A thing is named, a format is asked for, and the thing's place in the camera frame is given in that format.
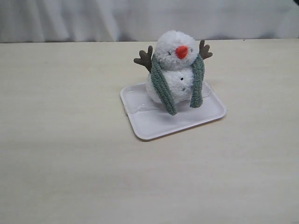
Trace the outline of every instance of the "white backdrop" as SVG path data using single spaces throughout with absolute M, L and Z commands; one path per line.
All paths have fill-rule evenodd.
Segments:
M 0 0 L 0 42 L 298 38 L 293 0 Z

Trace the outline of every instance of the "snowman toy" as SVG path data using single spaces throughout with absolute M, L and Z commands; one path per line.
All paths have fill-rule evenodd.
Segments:
M 152 46 L 148 53 L 140 51 L 134 62 L 148 71 L 146 91 L 157 104 L 163 104 L 170 115 L 177 114 L 176 104 L 191 99 L 190 107 L 199 108 L 202 103 L 202 82 L 205 73 L 203 60 L 213 54 L 209 45 L 196 41 L 180 31 L 168 31 L 157 41 L 155 53 Z

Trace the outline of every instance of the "knitted scarf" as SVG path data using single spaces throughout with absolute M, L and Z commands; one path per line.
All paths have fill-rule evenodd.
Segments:
M 192 70 L 193 88 L 190 107 L 198 108 L 203 103 L 201 90 L 205 74 L 204 61 L 199 54 L 192 64 Z M 175 102 L 172 98 L 171 91 L 164 75 L 162 74 L 162 69 L 156 59 L 155 54 L 152 57 L 151 81 L 166 111 L 171 115 L 176 115 L 178 112 L 175 106 Z

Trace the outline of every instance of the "carrot nose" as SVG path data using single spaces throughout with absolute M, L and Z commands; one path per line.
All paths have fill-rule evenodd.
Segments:
M 183 45 L 176 49 L 176 55 L 179 59 L 184 59 L 188 54 L 188 47 Z

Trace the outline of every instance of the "plastic tray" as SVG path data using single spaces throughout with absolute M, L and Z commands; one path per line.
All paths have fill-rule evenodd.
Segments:
M 205 81 L 202 94 L 200 108 L 190 108 L 190 99 L 186 99 L 177 104 L 178 113 L 175 116 L 150 99 L 145 83 L 123 88 L 121 100 L 135 135 L 142 140 L 152 140 L 226 115 L 227 109 Z

